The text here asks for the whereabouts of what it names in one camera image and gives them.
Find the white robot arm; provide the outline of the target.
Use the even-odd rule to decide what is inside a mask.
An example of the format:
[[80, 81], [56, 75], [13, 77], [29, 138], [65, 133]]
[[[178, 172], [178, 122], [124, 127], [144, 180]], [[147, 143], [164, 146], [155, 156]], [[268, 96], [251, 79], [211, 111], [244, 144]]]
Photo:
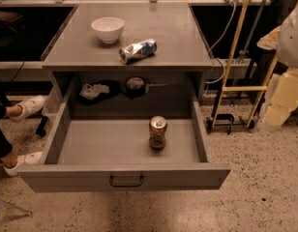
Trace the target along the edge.
[[261, 131], [279, 129], [298, 108], [298, 5], [283, 23], [257, 42], [266, 50], [275, 49], [278, 61], [287, 66], [282, 75], [273, 75], [257, 123]]

